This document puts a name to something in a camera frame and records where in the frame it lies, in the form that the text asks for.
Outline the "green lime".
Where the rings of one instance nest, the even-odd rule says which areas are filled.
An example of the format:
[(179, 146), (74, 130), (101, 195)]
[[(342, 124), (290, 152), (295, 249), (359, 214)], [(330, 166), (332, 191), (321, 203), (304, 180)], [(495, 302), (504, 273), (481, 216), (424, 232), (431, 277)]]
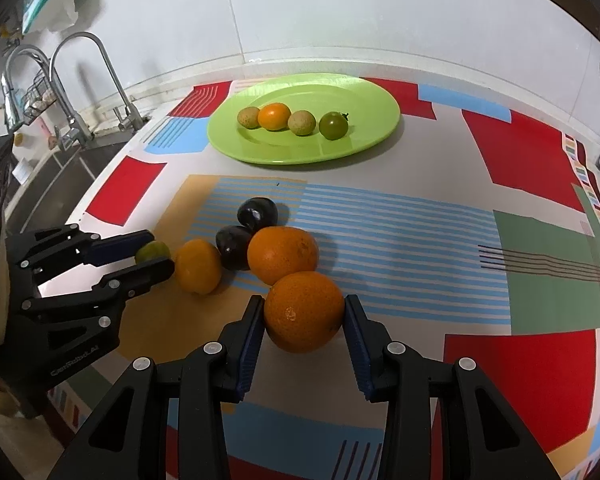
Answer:
[(136, 264), (142, 264), (160, 258), (171, 258), (170, 249), (166, 243), (152, 240), (137, 251), (134, 260)]

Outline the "dark plum front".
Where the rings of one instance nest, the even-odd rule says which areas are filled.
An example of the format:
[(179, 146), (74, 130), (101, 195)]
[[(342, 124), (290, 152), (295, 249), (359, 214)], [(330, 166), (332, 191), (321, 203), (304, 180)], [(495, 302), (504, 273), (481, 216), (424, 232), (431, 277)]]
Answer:
[(249, 269), (248, 246), (252, 233), (244, 226), (224, 226), (215, 234), (215, 246), (220, 253), (224, 269), (245, 271)]

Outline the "dark plum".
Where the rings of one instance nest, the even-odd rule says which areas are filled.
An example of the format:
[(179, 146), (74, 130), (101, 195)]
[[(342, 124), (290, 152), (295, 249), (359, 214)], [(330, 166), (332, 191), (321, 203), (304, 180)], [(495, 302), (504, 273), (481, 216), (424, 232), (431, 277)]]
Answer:
[(237, 211), (238, 222), (255, 233), (269, 226), (277, 226), (276, 203), (267, 197), (253, 197), (242, 203)]
[(244, 226), (224, 226), (215, 234), (215, 246), (220, 253), (224, 269), (245, 271), (249, 269), (248, 246), (252, 233)]

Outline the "dark plum back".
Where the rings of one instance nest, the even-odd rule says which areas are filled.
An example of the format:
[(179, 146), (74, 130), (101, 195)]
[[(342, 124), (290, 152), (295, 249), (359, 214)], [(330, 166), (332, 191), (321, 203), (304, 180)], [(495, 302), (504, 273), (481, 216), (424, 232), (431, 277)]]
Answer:
[(237, 211), (238, 222), (255, 233), (269, 226), (277, 226), (276, 203), (267, 197), (253, 197), (242, 203)]

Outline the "large back orange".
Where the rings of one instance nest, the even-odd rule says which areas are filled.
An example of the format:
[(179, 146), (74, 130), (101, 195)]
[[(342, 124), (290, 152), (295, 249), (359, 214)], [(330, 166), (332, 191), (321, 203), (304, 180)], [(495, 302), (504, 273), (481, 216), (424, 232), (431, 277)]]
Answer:
[(250, 271), (267, 285), (289, 274), (315, 271), (319, 258), (313, 235), (292, 226), (269, 226), (258, 231), (247, 249)]

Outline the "large orange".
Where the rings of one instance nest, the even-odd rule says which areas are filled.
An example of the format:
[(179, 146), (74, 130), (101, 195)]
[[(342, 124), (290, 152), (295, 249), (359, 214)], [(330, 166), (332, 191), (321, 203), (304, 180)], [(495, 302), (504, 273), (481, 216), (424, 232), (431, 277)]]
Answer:
[(334, 338), (343, 310), (343, 293), (330, 278), (315, 271), (296, 272), (278, 280), (268, 292), (266, 330), (278, 348), (310, 353)]
[(315, 271), (319, 258), (313, 235), (292, 226), (269, 226), (258, 231), (247, 249), (250, 271), (267, 285), (289, 274)]

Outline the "small orange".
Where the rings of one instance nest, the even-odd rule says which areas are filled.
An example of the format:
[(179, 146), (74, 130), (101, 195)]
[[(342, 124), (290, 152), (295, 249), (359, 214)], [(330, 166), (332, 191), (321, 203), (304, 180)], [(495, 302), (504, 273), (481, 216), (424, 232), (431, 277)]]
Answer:
[(258, 111), (258, 123), (268, 131), (282, 131), (288, 127), (291, 110), (284, 103), (271, 103)]

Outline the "tan round fruit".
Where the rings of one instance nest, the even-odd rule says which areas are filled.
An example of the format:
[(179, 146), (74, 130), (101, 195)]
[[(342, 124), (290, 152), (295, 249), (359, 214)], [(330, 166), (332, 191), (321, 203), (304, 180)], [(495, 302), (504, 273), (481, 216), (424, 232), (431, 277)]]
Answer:
[(246, 129), (257, 129), (260, 127), (259, 113), (260, 110), (255, 106), (245, 107), (238, 112), (237, 122)]

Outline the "steel sink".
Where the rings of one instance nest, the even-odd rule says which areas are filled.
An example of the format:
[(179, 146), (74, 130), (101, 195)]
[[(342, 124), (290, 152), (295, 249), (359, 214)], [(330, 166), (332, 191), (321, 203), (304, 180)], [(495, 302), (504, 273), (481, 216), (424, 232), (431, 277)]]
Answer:
[(5, 200), (8, 235), (62, 226), (114, 155), (132, 139), (130, 132), (108, 133), (90, 148), (53, 150), (32, 168), (12, 172)]

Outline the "tall chrome faucet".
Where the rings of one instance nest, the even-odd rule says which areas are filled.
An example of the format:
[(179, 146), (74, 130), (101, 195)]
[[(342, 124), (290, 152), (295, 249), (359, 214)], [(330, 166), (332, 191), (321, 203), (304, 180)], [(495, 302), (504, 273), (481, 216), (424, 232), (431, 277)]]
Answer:
[[(20, 56), (26, 56), (38, 64), (38, 71), (32, 84), (21, 92), (12, 82), (12, 63)], [(38, 47), (30, 44), (20, 44), (15, 47), (5, 63), (1, 76), (1, 89), (4, 98), (4, 123), (8, 133), (15, 134), (22, 126), (31, 125), (38, 116), (57, 104), (65, 115), (68, 125), (65, 134), (61, 134), (58, 129), (55, 130), (58, 148), (65, 151), (75, 143), (86, 148), (93, 140), (91, 130), (71, 105), (56, 70), (50, 73), (50, 59)]]

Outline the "slim chrome faucet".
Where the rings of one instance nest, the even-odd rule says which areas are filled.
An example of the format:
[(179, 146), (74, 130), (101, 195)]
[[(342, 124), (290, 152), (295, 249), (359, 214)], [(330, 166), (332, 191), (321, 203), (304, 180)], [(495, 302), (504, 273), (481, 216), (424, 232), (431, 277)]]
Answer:
[(99, 106), (102, 99), (111, 98), (109, 111), (122, 131), (140, 131), (145, 125), (145, 118), (133, 102), (132, 96), (125, 90), (124, 85), (105, 44), (94, 32), (73, 32), (66, 35), (54, 47), (50, 57), (50, 68), (47, 73), (50, 82), (58, 82), (59, 77), (53, 75), (60, 61), (69, 62), (71, 49), (82, 46), (91, 51), (90, 60), (78, 58), (73, 62), (73, 68), (78, 81), (83, 84), (84, 96), (91, 99), (92, 107)]

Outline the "colourful patterned table mat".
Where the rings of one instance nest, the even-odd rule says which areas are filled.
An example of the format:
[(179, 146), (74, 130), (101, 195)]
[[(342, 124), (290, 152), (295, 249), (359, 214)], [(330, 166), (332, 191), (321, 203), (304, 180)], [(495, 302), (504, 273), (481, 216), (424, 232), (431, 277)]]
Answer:
[[(600, 464), (600, 172), (585, 142), (512, 108), (372, 78), (402, 114), (368, 151), (309, 167), (247, 165), (208, 140), (225, 101), (266, 79), (200, 84), (114, 156), (70, 214), (102, 236), (148, 229), (176, 252), (214, 242), (265, 196), (313, 235), (317, 271), (426, 358), (470, 356), (564, 479)], [(137, 356), (186, 356), (268, 287), (230, 274), (208, 297), (172, 280), (132, 300), (117, 352), (69, 379), (76, 426)], [(264, 338), (246, 402), (224, 408), (234, 478), (376, 479), (385, 405), (355, 385), (342, 333), (304, 356)]]

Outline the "tan fruit on plate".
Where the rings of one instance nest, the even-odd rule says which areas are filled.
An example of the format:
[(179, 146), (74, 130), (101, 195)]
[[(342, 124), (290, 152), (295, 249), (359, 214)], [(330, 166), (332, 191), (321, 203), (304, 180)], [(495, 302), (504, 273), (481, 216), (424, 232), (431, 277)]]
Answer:
[(296, 136), (310, 136), (314, 133), (316, 120), (307, 110), (297, 110), (289, 116), (287, 126)]

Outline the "green tomato on plate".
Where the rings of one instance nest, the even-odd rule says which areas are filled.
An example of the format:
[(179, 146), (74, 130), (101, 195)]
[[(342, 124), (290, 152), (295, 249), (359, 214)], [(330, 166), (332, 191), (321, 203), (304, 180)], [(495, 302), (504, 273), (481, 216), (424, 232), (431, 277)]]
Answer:
[(348, 133), (348, 115), (339, 112), (326, 113), (318, 123), (318, 130), (327, 140), (341, 139)]

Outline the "green plate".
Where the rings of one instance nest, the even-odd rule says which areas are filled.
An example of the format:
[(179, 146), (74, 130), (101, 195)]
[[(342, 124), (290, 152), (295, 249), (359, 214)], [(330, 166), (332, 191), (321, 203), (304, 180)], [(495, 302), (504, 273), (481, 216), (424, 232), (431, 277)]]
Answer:
[[(296, 136), (288, 127), (246, 129), (237, 114), (248, 106), (284, 103), (307, 110), (316, 120), (314, 133)], [(327, 140), (318, 130), (329, 112), (348, 115), (348, 133)], [(210, 116), (208, 138), (219, 152), (257, 165), (301, 165), (353, 155), (387, 139), (401, 118), (399, 104), (385, 89), (367, 80), (340, 74), (299, 74), (270, 79), (225, 100)]]

